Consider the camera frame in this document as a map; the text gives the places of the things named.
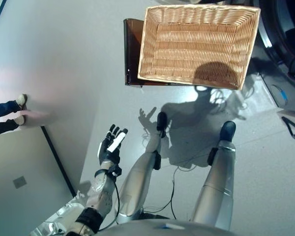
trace wall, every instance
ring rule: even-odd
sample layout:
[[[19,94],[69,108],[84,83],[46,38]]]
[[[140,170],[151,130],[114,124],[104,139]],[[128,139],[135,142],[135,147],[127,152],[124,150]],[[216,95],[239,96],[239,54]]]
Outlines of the wall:
[[[40,127],[0,135],[0,236],[28,235],[71,198]]]

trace black wire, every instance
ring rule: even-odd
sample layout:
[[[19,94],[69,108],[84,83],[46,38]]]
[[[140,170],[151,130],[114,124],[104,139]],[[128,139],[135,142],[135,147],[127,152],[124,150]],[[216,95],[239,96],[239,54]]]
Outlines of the black wire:
[[[119,192],[118,192],[118,188],[117,188],[117,185],[116,185],[116,183],[113,181],[113,183],[114,183],[114,186],[115,186],[115,190],[116,190],[116,193],[117,193],[117,199],[118,199],[118,210],[117,210],[117,213],[116,213],[116,216],[115,216],[115,218],[114,218],[114,220],[108,225],[108,226],[106,226],[105,228],[103,228],[103,229],[101,229],[101,230],[99,230],[99,232],[101,232],[101,231],[103,231],[103,230],[105,230],[105,229],[107,229],[107,228],[109,228],[109,227],[111,227],[112,226],[112,224],[113,223],[117,223],[118,224],[118,222],[117,222],[117,217],[118,217],[118,215],[119,215],[119,210],[120,210],[120,199],[119,199]]]
[[[191,168],[190,170],[186,170],[186,171],[185,171],[185,170],[181,169],[179,166],[177,166],[177,168],[175,169],[174,174],[173,174],[173,180],[172,180],[172,182],[173,182],[173,189],[172,189],[172,194],[171,194],[171,198],[170,198],[170,200],[169,200],[169,201],[166,203],[166,205],[163,206],[160,210],[157,210],[157,211],[147,211],[147,210],[143,210],[143,211],[146,212],[146,213],[158,213],[158,212],[164,210],[164,209],[170,204],[170,205],[171,205],[171,210],[172,210],[173,217],[174,217],[175,220],[177,220],[176,215],[175,215],[175,213],[174,213],[174,209],[173,209],[173,197],[174,197],[174,192],[175,192],[175,174],[176,174],[177,170],[180,170],[180,171],[183,171],[183,172],[189,172],[189,171],[194,170],[196,167],[197,167],[197,166],[194,166],[194,167]]]

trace jeans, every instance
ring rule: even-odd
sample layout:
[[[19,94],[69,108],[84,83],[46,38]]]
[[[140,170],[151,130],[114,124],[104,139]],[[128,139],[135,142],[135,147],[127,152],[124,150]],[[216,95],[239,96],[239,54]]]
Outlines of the jeans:
[[[20,111],[20,106],[16,103],[16,101],[8,101],[7,103],[0,103],[0,117],[3,117],[11,112],[17,112]],[[0,134],[14,130],[19,125],[15,123],[14,120],[8,119],[6,122],[0,122]]]

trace person's leg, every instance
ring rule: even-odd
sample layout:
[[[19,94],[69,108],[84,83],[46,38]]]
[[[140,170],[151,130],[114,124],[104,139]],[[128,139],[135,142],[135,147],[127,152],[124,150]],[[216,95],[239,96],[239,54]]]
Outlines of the person's leg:
[[[8,101],[6,103],[0,103],[0,117],[6,116],[9,113],[17,112],[23,109],[27,101],[26,94],[21,94],[14,101]]]
[[[17,127],[19,127],[19,125],[13,119],[8,119],[6,122],[0,122],[0,134],[14,130]]]
[[[11,112],[20,111],[21,107],[16,101],[8,101],[6,103],[0,103],[0,117],[6,116]]]

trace white strip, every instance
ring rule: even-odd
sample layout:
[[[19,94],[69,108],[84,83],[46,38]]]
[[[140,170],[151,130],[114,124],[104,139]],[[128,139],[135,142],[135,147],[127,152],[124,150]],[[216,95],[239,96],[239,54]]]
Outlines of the white strip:
[[[107,148],[107,151],[113,152],[115,151],[115,149],[118,147],[118,145],[122,142],[122,140],[124,139],[124,137],[126,136],[125,133],[121,132],[113,141],[113,144],[111,144],[109,146],[109,148]]]

